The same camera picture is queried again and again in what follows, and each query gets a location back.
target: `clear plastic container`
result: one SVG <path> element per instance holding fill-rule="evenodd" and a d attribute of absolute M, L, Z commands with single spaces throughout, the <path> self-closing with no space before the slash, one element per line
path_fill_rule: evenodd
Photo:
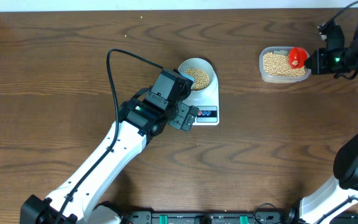
<path fill-rule="evenodd" d="M 259 70 L 260 74 L 262 74 L 262 80 L 268 83 L 294 83 L 300 82 L 307 79 L 310 76 L 311 70 L 306 69 L 306 74 L 300 77 L 286 77 L 281 75 L 271 75 L 267 73 L 264 69 L 264 55 L 270 52 L 274 52 L 275 50 L 287 50 L 288 52 L 291 51 L 293 47 L 268 47 L 260 53 L 259 56 Z"/>

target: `wood grain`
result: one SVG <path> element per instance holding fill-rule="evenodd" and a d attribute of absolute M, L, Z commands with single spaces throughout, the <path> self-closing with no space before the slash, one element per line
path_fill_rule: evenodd
<path fill-rule="evenodd" d="M 221 123 L 189 133 L 166 127 L 102 200 L 125 210 L 239 211 L 288 207 L 314 192 L 358 132 L 358 78 L 274 85 L 262 81 L 258 61 L 269 46 L 323 47 L 316 26 L 336 11 L 0 13 L 0 223 L 17 223 L 28 196 L 59 186 L 107 133 L 111 47 L 168 68 L 208 59 Z M 357 18 L 351 9 L 337 21 L 348 40 Z M 111 63 L 120 103 L 159 72 L 126 55 Z"/>

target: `green connector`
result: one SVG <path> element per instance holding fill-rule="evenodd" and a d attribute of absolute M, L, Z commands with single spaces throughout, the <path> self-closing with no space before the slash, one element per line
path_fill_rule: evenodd
<path fill-rule="evenodd" d="M 241 216 L 240 224 L 248 224 L 248 216 Z"/>
<path fill-rule="evenodd" d="M 160 224 L 168 224 L 168 215 L 160 215 Z"/>

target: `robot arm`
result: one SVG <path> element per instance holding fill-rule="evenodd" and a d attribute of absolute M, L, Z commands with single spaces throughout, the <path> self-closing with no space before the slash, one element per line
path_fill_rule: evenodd
<path fill-rule="evenodd" d="M 358 73 L 358 26 L 349 48 L 344 48 L 341 28 L 334 21 L 319 27 L 327 41 L 325 49 L 317 50 L 305 65 L 313 75 L 341 72 Z M 334 175 L 315 193 L 300 200 L 294 223 L 328 224 L 334 217 L 358 202 L 358 134 L 343 146 L 334 162 Z"/>
<path fill-rule="evenodd" d="M 87 158 L 80 168 L 68 178 L 58 189 L 50 192 L 47 198 L 52 199 L 50 206 L 59 210 L 63 205 L 67 194 L 74 185 L 84 176 L 85 172 L 101 157 L 110 146 L 114 136 L 115 124 L 103 139 L 102 143 Z M 73 199 L 68 203 L 63 215 L 69 217 L 71 214 L 77 216 L 77 223 L 88 223 L 93 208 L 102 194 L 110 186 L 112 181 L 124 166 L 136 155 L 142 152 L 146 146 L 146 136 L 137 134 L 138 128 L 127 121 L 119 124 L 119 135 L 113 151 L 107 155 L 94 171 L 84 180 L 78 188 Z"/>
<path fill-rule="evenodd" d="M 20 223 L 119 223 L 121 218 L 110 209 L 98 215 L 104 208 L 94 210 L 96 203 L 124 166 L 142 152 L 167 123 L 176 129 L 190 130 L 198 108 L 182 101 L 190 95 L 193 82 L 194 79 L 186 74 L 163 68 L 152 88 L 139 90 L 134 97 L 123 102 L 118 110 L 118 121 L 113 123 L 102 143 L 69 179 L 50 192 L 45 200 L 32 195 L 23 204 Z M 144 100 L 138 100 L 143 93 L 146 93 Z M 75 185 L 96 161 L 110 151 L 116 122 L 119 122 L 118 135 L 111 152 L 75 190 Z M 61 208 L 62 219 L 57 212 Z"/>

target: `white bowl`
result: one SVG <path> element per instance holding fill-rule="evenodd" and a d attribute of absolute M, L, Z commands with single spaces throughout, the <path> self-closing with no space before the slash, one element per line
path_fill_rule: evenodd
<path fill-rule="evenodd" d="M 190 96 L 187 99 L 197 101 L 210 96 L 218 86 L 218 77 L 216 76 L 216 73 L 211 64 L 201 58 L 191 58 L 185 60 L 179 66 L 178 71 L 184 73 L 189 68 L 198 68 L 204 70 L 209 76 L 209 85 L 203 90 L 192 90 Z"/>

